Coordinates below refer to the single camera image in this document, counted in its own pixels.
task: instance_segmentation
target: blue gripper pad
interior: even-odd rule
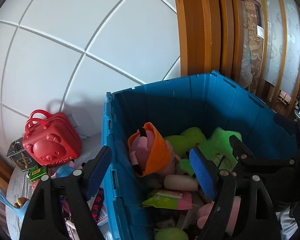
[[[215,200],[217,193],[215,191],[214,180],[209,174],[203,160],[200,158],[196,150],[190,150],[190,164],[194,170],[195,175],[200,183],[200,186],[206,196]]]

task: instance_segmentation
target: pink plush toy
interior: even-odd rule
[[[134,170],[137,174],[141,175],[142,172],[146,169],[146,164],[149,159],[149,155],[154,143],[154,133],[150,130],[145,130],[144,128],[139,129],[140,134],[133,140],[129,156]],[[167,174],[175,174],[175,161],[176,158],[178,161],[181,161],[181,158],[176,155],[173,151],[172,145],[169,141],[165,141],[168,147],[168,150],[171,152],[171,159],[168,166],[157,173],[161,176]]]
[[[240,208],[240,201],[241,201],[241,198],[239,198],[237,196],[234,197],[230,218],[229,218],[228,225],[226,228],[226,233],[228,233],[229,235],[232,235],[235,224],[237,222],[237,217],[238,217],[239,208]],[[199,217],[199,219],[197,220],[197,226],[200,229],[202,229],[204,224],[206,223],[206,221],[209,217],[209,214],[212,210],[212,207],[213,207],[213,202],[206,204],[206,205],[202,206],[201,208],[199,208],[198,213],[197,213],[197,216]]]

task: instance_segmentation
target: green ball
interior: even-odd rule
[[[189,237],[179,228],[164,228],[155,234],[154,240],[189,240]]]

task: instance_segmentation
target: orange cloth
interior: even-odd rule
[[[171,160],[171,152],[168,149],[166,141],[163,139],[159,131],[154,127],[154,125],[150,122],[145,123],[143,126],[145,130],[152,131],[154,133],[154,142],[149,154],[149,158],[147,160],[146,169],[143,171],[143,175],[139,177],[144,177],[151,173],[156,173],[159,171],[163,171],[169,165]],[[132,142],[135,138],[140,134],[140,132],[136,132],[131,135],[128,139],[129,152],[132,145]]]

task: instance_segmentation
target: suitcase handle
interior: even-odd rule
[[[45,110],[42,110],[42,109],[37,109],[37,110],[34,110],[31,114],[30,114],[30,117],[29,119],[33,118],[33,116],[35,114],[43,114],[45,115],[46,118],[50,118],[52,117],[52,114],[50,114],[49,112],[45,111]],[[34,126],[34,123],[33,122],[30,122],[30,127]]]
[[[26,125],[25,125],[25,130],[26,130],[26,135],[30,133],[29,131],[29,124],[32,123],[33,124],[33,121],[35,122],[39,122],[40,124],[43,125],[43,128],[44,129],[47,129],[49,127],[49,123],[43,119],[40,119],[40,118],[31,118],[29,119],[27,122],[26,122]]]

